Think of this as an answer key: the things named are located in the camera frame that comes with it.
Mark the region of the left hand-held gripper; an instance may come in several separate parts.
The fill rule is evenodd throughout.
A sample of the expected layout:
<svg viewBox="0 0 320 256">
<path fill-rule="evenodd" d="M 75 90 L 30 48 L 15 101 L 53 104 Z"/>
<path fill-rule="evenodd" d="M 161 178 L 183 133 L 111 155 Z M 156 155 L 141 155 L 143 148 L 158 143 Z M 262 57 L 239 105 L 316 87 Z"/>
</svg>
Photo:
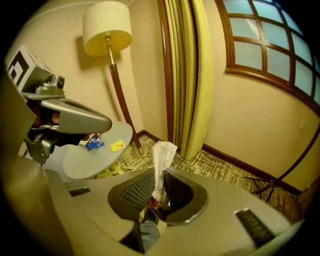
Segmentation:
<svg viewBox="0 0 320 256">
<path fill-rule="evenodd" d="M 38 101 L 48 110 L 59 112 L 59 121 L 43 128 L 30 129 L 24 142 L 33 160 L 43 165 L 55 149 L 57 141 L 47 129 L 64 134 L 95 134 L 111 129 L 106 115 L 77 101 L 64 98 L 65 78 L 54 72 L 26 45 L 16 52 L 7 73 L 28 101 Z"/>
</svg>

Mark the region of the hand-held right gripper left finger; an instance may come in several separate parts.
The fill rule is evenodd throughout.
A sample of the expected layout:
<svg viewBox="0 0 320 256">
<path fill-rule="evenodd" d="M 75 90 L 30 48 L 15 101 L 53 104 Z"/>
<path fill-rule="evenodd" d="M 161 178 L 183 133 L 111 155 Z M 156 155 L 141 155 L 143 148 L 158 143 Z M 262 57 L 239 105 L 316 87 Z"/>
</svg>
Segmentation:
<svg viewBox="0 0 320 256">
<path fill-rule="evenodd" d="M 101 179 L 67 182 L 81 210 L 112 239 L 120 242 L 139 222 L 155 188 L 153 168 Z"/>
</svg>

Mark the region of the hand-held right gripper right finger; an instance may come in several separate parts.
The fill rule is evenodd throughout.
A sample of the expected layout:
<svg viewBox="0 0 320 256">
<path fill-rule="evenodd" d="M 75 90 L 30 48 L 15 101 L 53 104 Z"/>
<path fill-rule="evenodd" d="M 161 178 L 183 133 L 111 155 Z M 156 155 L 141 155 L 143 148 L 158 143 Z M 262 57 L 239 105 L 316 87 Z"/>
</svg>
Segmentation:
<svg viewBox="0 0 320 256">
<path fill-rule="evenodd" d="M 278 250 L 292 237 L 285 217 L 237 185 L 168 169 L 165 190 L 162 250 Z"/>
</svg>

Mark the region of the yellow sticky note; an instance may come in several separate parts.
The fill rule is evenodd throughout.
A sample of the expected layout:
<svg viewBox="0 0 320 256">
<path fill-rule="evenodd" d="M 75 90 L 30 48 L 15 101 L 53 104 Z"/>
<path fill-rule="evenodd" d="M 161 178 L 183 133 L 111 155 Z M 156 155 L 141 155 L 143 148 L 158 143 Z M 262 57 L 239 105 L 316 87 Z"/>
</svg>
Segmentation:
<svg viewBox="0 0 320 256">
<path fill-rule="evenodd" d="M 126 147 L 126 144 L 124 143 L 124 141 L 123 140 L 118 140 L 118 141 L 116 141 L 116 142 L 114 142 L 114 143 L 112 143 L 111 145 L 110 145 L 110 148 L 111 148 L 111 151 L 113 152 L 113 153 L 115 153 L 115 152 L 117 152 L 117 151 L 119 151 L 119 150 L 122 150 L 122 149 L 124 149 Z"/>
</svg>

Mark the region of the white wrapper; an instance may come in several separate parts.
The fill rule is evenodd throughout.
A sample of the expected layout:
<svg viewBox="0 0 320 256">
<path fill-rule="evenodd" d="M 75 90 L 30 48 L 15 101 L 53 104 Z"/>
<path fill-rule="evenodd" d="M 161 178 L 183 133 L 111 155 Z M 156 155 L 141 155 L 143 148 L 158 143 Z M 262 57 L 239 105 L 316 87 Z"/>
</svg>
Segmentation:
<svg viewBox="0 0 320 256">
<path fill-rule="evenodd" d="M 155 187 L 149 202 L 149 207 L 152 209 L 158 209 L 165 202 L 166 169 L 171 167 L 177 148 L 176 145 L 168 141 L 158 141 L 152 147 L 155 176 Z"/>
</svg>

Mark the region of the person's left hand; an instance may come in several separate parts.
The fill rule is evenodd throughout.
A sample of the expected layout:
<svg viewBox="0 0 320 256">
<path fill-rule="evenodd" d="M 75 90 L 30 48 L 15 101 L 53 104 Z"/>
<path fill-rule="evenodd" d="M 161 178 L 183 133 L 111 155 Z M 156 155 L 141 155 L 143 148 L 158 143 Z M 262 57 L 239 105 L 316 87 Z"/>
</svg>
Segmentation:
<svg viewBox="0 0 320 256">
<path fill-rule="evenodd" d="M 38 129 L 44 125 L 58 125 L 60 112 L 41 106 L 40 101 L 32 100 L 28 103 L 29 108 L 36 115 L 32 128 Z"/>
</svg>

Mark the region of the blue plastic toy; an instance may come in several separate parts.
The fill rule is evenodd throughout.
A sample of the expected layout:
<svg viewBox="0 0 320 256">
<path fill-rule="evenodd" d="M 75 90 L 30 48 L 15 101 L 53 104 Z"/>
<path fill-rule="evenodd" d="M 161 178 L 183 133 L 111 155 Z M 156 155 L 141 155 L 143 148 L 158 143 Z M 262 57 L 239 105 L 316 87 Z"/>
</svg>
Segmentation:
<svg viewBox="0 0 320 256">
<path fill-rule="evenodd" d="M 105 145 L 104 142 L 101 141 L 100 137 L 92 137 L 85 145 L 86 149 L 88 151 L 91 151 L 93 149 L 98 149 L 100 147 L 103 147 Z"/>
</svg>

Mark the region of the round white side table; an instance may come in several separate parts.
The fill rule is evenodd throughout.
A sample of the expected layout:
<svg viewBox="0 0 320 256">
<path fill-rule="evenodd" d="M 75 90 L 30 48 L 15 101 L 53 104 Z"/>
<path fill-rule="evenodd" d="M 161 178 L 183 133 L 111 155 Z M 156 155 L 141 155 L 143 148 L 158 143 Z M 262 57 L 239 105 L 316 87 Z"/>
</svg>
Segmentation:
<svg viewBox="0 0 320 256">
<path fill-rule="evenodd" d="M 74 180 L 94 177 L 117 161 L 130 144 L 132 135 L 133 130 L 129 124 L 115 121 L 109 131 L 99 136 L 101 141 L 105 143 L 104 146 L 87 150 L 84 144 L 78 146 L 68 145 L 62 162 L 64 173 Z M 110 145 L 118 140 L 123 140 L 126 147 L 112 152 Z"/>
</svg>

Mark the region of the person's legs in jeans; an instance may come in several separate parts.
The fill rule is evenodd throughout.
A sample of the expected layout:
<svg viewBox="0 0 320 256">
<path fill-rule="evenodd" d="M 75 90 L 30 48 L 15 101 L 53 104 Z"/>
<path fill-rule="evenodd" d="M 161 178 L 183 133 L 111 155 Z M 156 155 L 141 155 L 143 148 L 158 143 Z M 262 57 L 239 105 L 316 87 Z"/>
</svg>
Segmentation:
<svg viewBox="0 0 320 256">
<path fill-rule="evenodd" d="M 161 237 L 158 223 L 158 217 L 148 208 L 144 212 L 143 222 L 140 224 L 141 241 L 145 253 L 148 252 Z"/>
</svg>

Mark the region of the black light stand tripod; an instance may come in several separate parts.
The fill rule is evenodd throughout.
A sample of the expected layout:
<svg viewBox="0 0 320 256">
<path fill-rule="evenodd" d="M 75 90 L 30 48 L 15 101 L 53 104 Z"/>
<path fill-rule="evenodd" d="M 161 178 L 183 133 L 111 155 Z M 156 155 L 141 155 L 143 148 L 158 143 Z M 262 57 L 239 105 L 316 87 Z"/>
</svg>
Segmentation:
<svg viewBox="0 0 320 256">
<path fill-rule="evenodd" d="M 261 178 L 254 178 L 254 177 L 248 177 L 248 176 L 244 177 L 244 179 L 246 179 L 246 180 L 251 180 L 254 183 L 254 185 L 257 187 L 257 189 L 251 193 L 253 195 L 262 196 L 263 192 L 271 189 L 271 192 L 269 192 L 267 199 L 265 201 L 266 203 L 268 203 L 270 201 L 278 183 L 281 182 L 286 176 L 288 176 L 300 164 L 300 162 L 305 158 L 305 156 L 309 153 L 309 151 L 313 147 L 319 134 L 320 134 L 320 121 L 319 121 L 318 126 L 315 130 L 315 133 L 312 136 L 311 141 L 307 145 L 306 149 L 303 151 L 301 156 L 293 163 L 293 165 L 287 171 L 285 171 L 280 177 L 278 177 L 276 179 L 261 179 Z M 259 185 L 257 183 L 258 181 L 267 182 L 268 184 L 264 185 L 263 187 L 259 187 Z"/>
</svg>

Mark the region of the floor lamp with cream shade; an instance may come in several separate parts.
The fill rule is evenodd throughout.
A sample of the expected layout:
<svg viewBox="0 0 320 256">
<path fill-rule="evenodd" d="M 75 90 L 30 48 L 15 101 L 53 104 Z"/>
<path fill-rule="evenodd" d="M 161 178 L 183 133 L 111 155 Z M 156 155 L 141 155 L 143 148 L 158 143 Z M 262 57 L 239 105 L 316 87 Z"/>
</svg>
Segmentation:
<svg viewBox="0 0 320 256">
<path fill-rule="evenodd" d="M 86 54 L 93 57 L 107 56 L 115 93 L 127 124 L 132 128 L 134 146 L 131 155 L 143 158 L 149 152 L 136 133 L 123 93 L 115 54 L 132 43 L 132 28 L 128 7 L 118 1 L 103 1 L 90 7 L 82 18 L 83 46 Z"/>
</svg>

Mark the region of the yellow-green curtain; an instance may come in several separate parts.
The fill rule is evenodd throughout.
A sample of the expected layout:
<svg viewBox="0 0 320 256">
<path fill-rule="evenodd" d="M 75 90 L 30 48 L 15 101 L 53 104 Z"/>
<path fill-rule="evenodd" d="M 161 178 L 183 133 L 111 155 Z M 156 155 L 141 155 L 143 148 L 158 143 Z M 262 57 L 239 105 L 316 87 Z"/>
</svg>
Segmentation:
<svg viewBox="0 0 320 256">
<path fill-rule="evenodd" d="M 203 0 L 162 0 L 172 75 L 172 142 L 190 160 L 202 149 L 212 114 L 214 54 Z"/>
</svg>

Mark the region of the wooden-framed grid window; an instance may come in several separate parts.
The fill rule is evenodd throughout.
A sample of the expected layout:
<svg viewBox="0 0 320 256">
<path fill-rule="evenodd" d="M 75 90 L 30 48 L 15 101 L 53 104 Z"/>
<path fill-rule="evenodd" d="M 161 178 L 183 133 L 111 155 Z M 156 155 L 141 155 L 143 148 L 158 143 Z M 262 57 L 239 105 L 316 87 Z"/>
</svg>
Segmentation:
<svg viewBox="0 0 320 256">
<path fill-rule="evenodd" d="M 225 72 L 269 83 L 320 115 L 320 62 L 303 32 L 276 0 L 215 0 Z"/>
</svg>

